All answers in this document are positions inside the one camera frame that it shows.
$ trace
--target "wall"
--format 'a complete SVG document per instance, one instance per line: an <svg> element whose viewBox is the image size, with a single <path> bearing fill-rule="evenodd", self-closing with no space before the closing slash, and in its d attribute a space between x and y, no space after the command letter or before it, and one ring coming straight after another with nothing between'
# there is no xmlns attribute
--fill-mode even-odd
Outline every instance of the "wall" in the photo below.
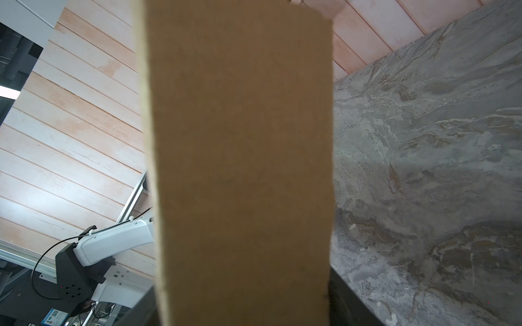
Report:
<svg viewBox="0 0 522 326"><path fill-rule="evenodd" d="M522 3L334 89L331 263L386 325L522 321Z"/></svg>
<svg viewBox="0 0 522 326"><path fill-rule="evenodd" d="M90 225L111 226L140 179L130 12L125 0L67 3L0 126L1 240L43 253ZM149 205L145 196L138 210ZM147 245L116 259L151 276L154 257Z"/></svg>

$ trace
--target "wooden wall panel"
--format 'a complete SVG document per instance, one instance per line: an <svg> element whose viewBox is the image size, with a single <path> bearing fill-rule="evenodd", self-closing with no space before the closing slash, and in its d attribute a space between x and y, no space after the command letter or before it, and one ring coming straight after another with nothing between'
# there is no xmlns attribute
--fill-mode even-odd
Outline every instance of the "wooden wall panel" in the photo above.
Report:
<svg viewBox="0 0 522 326"><path fill-rule="evenodd" d="M477 0L397 0L397 2L425 34L481 6Z"/></svg>
<svg viewBox="0 0 522 326"><path fill-rule="evenodd" d="M50 41L95 67L119 83L139 92L138 73L87 42L61 24L56 24Z"/></svg>
<svg viewBox="0 0 522 326"><path fill-rule="evenodd" d="M108 227L114 221L71 203L45 190L0 172L0 197L86 229L90 225Z"/></svg>
<svg viewBox="0 0 522 326"><path fill-rule="evenodd" d="M123 208L118 202L4 150L0 150L0 171L113 221Z"/></svg>
<svg viewBox="0 0 522 326"><path fill-rule="evenodd" d="M38 60L33 69L34 73L63 87L69 92L97 106L121 121L141 130L141 118L138 113L124 107L112 98L82 83L78 79L56 69L45 61Z"/></svg>
<svg viewBox="0 0 522 326"><path fill-rule="evenodd" d="M55 239L74 237L83 230L49 215L0 197L0 217Z"/></svg>
<svg viewBox="0 0 522 326"><path fill-rule="evenodd" d="M334 18L334 32L367 64L392 52L381 37L348 4Z"/></svg>
<svg viewBox="0 0 522 326"><path fill-rule="evenodd" d="M129 0L94 0L100 7L120 18L127 25L132 26L133 15Z"/></svg>
<svg viewBox="0 0 522 326"><path fill-rule="evenodd" d="M133 187L141 175L140 172L16 109L16 102L4 124L129 186Z"/></svg>
<svg viewBox="0 0 522 326"><path fill-rule="evenodd" d="M332 62L332 64L334 65L334 79L339 80L348 75L348 73L344 71L344 69L342 69L341 66L339 66L335 61Z"/></svg>
<svg viewBox="0 0 522 326"><path fill-rule="evenodd" d="M48 248L59 240L46 236L20 224L3 219L0 215L0 238L15 246L30 250L35 253L43 254ZM67 244L59 244L45 256L54 259L54 256Z"/></svg>
<svg viewBox="0 0 522 326"><path fill-rule="evenodd" d="M32 72L24 88L143 152L143 134L66 89Z"/></svg>
<svg viewBox="0 0 522 326"><path fill-rule="evenodd" d="M69 0L67 6L72 13L134 51L132 27L103 9L92 0Z"/></svg>
<svg viewBox="0 0 522 326"><path fill-rule="evenodd" d="M99 49L136 70L136 55L134 52L116 42L113 38L104 34L93 25L76 16L69 11L69 9L64 9L58 22L81 36L86 41L94 44Z"/></svg>
<svg viewBox="0 0 522 326"><path fill-rule="evenodd" d="M69 76L114 99L119 104L139 113L139 95L136 92L54 43L49 42L47 44L47 47L40 55L40 60L47 62Z"/></svg>
<svg viewBox="0 0 522 326"><path fill-rule="evenodd" d="M359 56L334 33L334 61L347 73L351 74L366 64Z"/></svg>
<svg viewBox="0 0 522 326"><path fill-rule="evenodd" d="M143 152L31 92L21 93L14 107L138 172L145 170Z"/></svg>
<svg viewBox="0 0 522 326"><path fill-rule="evenodd" d="M424 36L396 0L348 0L348 3L394 51Z"/></svg>
<svg viewBox="0 0 522 326"><path fill-rule="evenodd" d="M130 186L100 173L5 124L0 126L0 148L29 162L34 162L50 172L63 176L120 204L125 204L131 194L132 188Z"/></svg>

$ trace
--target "brown cardboard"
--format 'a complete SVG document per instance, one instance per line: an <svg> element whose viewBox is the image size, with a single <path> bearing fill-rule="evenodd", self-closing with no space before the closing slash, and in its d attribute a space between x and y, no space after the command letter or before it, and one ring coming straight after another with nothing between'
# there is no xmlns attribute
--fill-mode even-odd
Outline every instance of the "brown cardboard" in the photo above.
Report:
<svg viewBox="0 0 522 326"><path fill-rule="evenodd" d="M281 0L140 0L166 325L327 325L331 25Z"/></svg>

